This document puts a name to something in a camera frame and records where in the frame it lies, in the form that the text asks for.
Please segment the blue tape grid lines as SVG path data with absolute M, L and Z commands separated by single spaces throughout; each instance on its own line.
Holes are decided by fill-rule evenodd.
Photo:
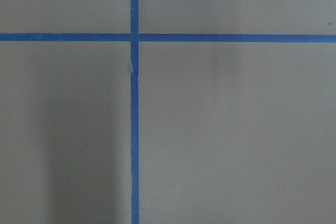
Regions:
M 1 41 L 96 41 L 130 43 L 131 222 L 140 222 L 139 204 L 139 43 L 140 42 L 275 42 L 334 43 L 335 35 L 307 34 L 155 34 L 139 32 L 139 0 L 130 0 L 130 32 L 2 33 Z

